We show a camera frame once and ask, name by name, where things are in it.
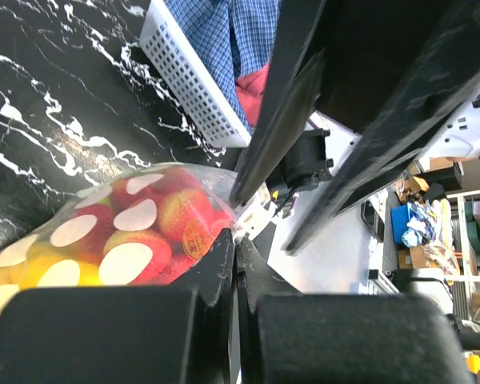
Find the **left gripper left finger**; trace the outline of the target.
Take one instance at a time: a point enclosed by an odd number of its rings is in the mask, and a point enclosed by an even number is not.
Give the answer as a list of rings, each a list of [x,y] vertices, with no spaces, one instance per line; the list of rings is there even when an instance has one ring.
[[[231,383],[234,240],[168,286],[48,288],[0,314],[0,383]]]

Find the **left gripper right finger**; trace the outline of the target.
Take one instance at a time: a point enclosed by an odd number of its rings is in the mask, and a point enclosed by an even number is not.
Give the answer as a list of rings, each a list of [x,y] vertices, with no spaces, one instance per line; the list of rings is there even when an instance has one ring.
[[[244,383],[472,383],[455,332],[415,295],[302,294],[236,245]]]

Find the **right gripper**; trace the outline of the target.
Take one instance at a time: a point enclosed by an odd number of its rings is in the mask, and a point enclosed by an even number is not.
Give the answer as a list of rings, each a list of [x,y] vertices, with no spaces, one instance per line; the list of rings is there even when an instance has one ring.
[[[283,1],[258,124],[230,193],[247,201],[319,112],[361,133],[286,243],[394,180],[480,93],[480,1]]]

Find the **fake lychee bunch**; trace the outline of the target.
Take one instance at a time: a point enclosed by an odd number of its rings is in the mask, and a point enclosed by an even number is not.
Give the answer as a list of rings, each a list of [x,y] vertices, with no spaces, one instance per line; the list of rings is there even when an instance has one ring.
[[[234,214],[184,166],[120,178],[89,194],[74,219],[91,228],[69,247],[104,285],[168,284],[210,250]]]

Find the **clear polka dot zip bag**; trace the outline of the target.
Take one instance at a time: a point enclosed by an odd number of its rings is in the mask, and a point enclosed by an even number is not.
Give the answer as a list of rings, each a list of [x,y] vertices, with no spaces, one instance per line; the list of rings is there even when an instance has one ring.
[[[33,288],[172,283],[234,226],[234,179],[230,170],[165,162],[79,191],[0,251],[0,312]]]

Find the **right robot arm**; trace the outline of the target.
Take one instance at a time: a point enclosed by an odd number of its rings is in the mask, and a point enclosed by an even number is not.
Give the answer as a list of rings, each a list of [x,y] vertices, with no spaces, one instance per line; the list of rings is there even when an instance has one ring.
[[[284,1],[258,125],[230,194],[246,203],[313,112],[361,132],[285,250],[387,186],[480,91],[480,1]]]

